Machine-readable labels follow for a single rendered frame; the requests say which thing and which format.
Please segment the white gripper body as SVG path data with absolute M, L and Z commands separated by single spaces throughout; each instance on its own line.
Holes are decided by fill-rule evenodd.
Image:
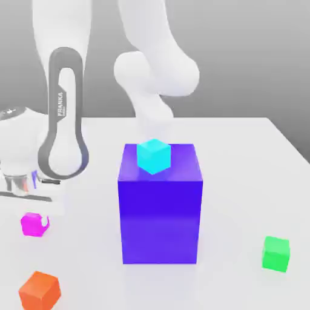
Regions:
M 65 212 L 62 199 L 47 196 L 16 196 L 13 193 L 0 191 L 0 211 L 23 215 L 36 213 L 42 216 L 61 216 Z

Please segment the small magenta cube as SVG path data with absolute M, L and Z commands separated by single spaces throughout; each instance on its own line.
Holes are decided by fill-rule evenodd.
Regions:
M 25 213 L 21 219 L 23 235 L 30 237 L 42 237 L 50 226 L 50 220 L 49 226 L 43 228 L 41 224 L 41 217 L 42 216 L 38 213 Z

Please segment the small cyan cube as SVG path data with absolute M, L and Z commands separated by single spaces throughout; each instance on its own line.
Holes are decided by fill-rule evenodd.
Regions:
M 171 145 L 157 139 L 137 144 L 137 166 L 154 175 L 171 167 Z

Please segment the small orange cube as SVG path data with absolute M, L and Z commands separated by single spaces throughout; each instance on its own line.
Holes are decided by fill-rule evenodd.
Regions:
M 18 292 L 24 310 L 51 310 L 61 297 L 58 278 L 39 271 L 35 271 Z

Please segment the large blue box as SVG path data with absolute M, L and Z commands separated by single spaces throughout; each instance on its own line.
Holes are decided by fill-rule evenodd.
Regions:
M 124 147 L 117 180 L 124 264 L 195 264 L 203 178 L 192 144 L 171 146 L 171 167 L 151 175 Z

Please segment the small green cube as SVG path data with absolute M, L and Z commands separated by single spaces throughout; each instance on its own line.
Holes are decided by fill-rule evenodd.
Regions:
M 291 255 L 288 239 L 266 236 L 262 250 L 262 267 L 286 272 Z

